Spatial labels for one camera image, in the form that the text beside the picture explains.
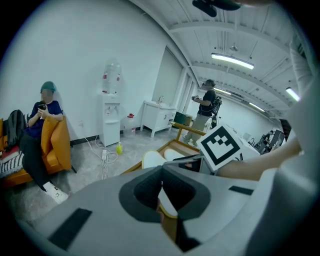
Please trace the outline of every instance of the sofa leg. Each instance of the sofa leg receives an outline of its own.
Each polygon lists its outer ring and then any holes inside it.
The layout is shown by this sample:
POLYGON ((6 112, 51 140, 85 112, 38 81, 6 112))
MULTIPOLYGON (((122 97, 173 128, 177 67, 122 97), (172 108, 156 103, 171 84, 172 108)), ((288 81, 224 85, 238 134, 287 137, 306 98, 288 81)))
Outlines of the sofa leg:
POLYGON ((72 171, 74 171, 75 174, 77 173, 77 171, 76 171, 76 169, 74 168, 73 165, 71 165, 71 169, 72 169, 72 171))

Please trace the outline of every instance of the black t-shirt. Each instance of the black t-shirt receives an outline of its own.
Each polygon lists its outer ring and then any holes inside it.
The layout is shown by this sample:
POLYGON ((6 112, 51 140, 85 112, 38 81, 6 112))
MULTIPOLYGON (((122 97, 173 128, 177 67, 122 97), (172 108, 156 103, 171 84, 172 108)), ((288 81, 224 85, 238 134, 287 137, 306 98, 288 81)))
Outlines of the black t-shirt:
POLYGON ((270 134, 269 133, 263 136, 263 144, 265 144, 265 145, 268 144, 268 142, 266 142, 266 139, 268 139, 268 140, 270 139, 270 134))
POLYGON ((204 106, 200 104, 198 114, 205 117, 211 117, 212 110, 214 108, 215 98, 216 98, 216 92, 213 89, 208 90, 203 96, 203 101, 210 101, 211 105, 204 106))

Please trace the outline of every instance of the yellow-green bottle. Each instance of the yellow-green bottle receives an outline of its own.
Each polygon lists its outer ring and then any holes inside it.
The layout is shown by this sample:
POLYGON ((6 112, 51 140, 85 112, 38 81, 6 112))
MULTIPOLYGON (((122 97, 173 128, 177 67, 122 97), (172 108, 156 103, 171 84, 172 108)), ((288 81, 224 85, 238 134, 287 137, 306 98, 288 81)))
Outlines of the yellow-green bottle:
POLYGON ((121 142, 119 141, 118 145, 116 146, 116 153, 118 155, 121 155, 123 152, 123 145, 121 144, 121 142))

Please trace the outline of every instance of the faucet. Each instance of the faucet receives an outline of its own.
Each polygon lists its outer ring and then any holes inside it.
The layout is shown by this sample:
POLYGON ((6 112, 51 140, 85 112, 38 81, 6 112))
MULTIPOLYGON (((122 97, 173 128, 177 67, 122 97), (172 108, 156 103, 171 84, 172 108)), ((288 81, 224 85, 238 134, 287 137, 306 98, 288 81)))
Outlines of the faucet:
POLYGON ((156 103, 160 105, 164 99, 165 99, 165 96, 161 95, 156 103))

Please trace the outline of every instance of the wooden frame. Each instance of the wooden frame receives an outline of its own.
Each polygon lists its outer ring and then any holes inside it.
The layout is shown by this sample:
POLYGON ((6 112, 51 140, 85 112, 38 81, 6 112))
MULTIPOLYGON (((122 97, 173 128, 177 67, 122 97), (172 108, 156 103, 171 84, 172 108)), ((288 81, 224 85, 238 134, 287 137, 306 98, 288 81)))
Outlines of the wooden frame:
MULTIPOLYGON (((199 134, 201 136, 206 135, 206 133, 203 131, 197 130, 197 129, 193 129, 189 126, 177 123, 177 122, 171 122, 171 124, 173 126, 179 128, 179 132, 178 132, 177 137, 175 139, 170 140, 168 143, 166 143, 165 145, 160 147, 157 151, 161 154, 161 153, 163 153, 163 151, 165 149, 171 148, 171 149, 174 149, 174 150, 176 150, 186 156, 191 156, 191 155, 200 153, 199 149, 179 141, 180 136, 181 136, 181 132, 182 132, 182 130, 187 130, 187 131, 193 132, 195 134, 199 134)), ((135 164, 134 166, 132 166, 130 169, 123 172, 122 174, 127 174, 127 173, 138 171, 141 169, 142 169, 142 162, 140 161, 137 164, 135 164)))

